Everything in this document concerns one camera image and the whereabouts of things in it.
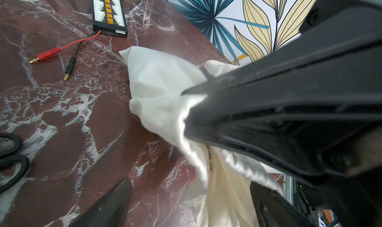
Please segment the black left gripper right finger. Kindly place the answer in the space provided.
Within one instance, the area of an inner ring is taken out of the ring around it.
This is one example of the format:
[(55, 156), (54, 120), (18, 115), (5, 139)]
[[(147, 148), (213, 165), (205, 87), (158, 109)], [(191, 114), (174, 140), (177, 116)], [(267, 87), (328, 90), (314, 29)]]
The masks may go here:
[(313, 227), (307, 218), (297, 211), (278, 192), (252, 182), (250, 191), (259, 226), (261, 227)]

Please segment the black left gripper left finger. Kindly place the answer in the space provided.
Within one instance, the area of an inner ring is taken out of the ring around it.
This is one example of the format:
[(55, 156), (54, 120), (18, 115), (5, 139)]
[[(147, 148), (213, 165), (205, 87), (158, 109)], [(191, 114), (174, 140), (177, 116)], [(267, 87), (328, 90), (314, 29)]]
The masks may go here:
[(123, 227), (132, 195), (129, 179), (114, 185), (91, 208), (79, 216), (71, 227)]

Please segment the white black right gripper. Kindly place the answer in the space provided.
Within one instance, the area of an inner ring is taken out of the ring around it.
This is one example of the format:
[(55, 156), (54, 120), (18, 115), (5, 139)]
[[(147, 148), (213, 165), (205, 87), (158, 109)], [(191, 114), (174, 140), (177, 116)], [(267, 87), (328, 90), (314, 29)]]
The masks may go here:
[(293, 176), (344, 227), (382, 224), (382, 3), (317, 0), (300, 37), (186, 90), (218, 147)]

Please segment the white drawstring soil bag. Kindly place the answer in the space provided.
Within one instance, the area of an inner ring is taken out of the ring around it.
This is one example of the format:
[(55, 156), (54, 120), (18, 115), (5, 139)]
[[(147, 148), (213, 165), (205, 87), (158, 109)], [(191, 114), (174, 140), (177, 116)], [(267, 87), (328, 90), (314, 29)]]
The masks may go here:
[(120, 51), (129, 75), (129, 108), (148, 131), (175, 146), (194, 167), (197, 178), (183, 201), (199, 227), (258, 227), (250, 191), (252, 183), (282, 194), (281, 186), (257, 160), (211, 142), (212, 130), (198, 126), (192, 109), (207, 94), (186, 90), (238, 69), (219, 61), (205, 62), (206, 71), (182, 58), (132, 46)]

